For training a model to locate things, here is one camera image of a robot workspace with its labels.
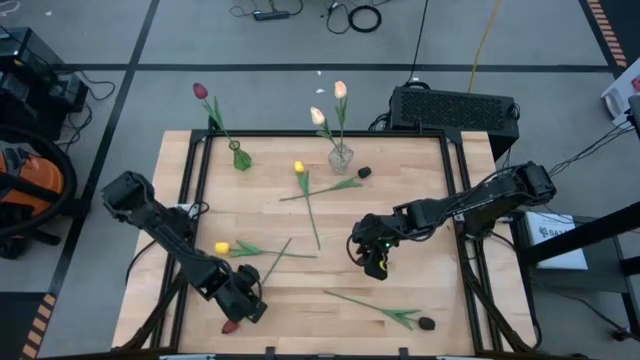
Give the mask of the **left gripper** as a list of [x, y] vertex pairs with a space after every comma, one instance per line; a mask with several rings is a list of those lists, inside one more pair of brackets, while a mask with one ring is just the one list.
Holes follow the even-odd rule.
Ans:
[[251, 265], [240, 265], [216, 284], [213, 297], [232, 322], [248, 319], [257, 323], [268, 305], [262, 300], [260, 275]]

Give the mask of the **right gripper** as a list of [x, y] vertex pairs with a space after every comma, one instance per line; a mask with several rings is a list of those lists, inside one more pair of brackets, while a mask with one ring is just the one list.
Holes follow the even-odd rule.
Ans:
[[387, 279], [386, 253], [400, 240], [399, 222], [392, 215], [366, 214], [354, 224], [350, 235], [350, 242], [357, 245], [358, 260], [364, 260], [365, 274], [377, 280]]

